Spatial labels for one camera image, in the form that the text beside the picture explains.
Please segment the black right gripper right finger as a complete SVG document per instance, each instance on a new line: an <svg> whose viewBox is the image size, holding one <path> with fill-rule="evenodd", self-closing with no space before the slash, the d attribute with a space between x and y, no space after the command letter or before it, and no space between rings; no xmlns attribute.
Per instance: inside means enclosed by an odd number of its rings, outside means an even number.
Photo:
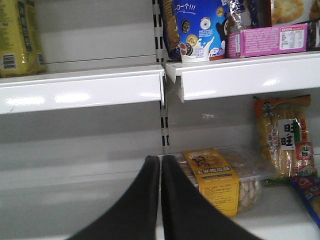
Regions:
<svg viewBox="0 0 320 240"><path fill-rule="evenodd" d="M173 155L162 157L161 209L167 240L257 240L211 205Z"/></svg>

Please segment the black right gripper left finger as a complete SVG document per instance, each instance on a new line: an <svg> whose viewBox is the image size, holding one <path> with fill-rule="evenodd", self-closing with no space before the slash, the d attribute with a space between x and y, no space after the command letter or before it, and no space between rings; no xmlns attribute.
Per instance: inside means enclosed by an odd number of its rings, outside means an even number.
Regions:
<svg viewBox="0 0 320 240"><path fill-rule="evenodd" d="M98 219L70 240L154 240L159 202L160 160L147 156L138 175Z"/></svg>

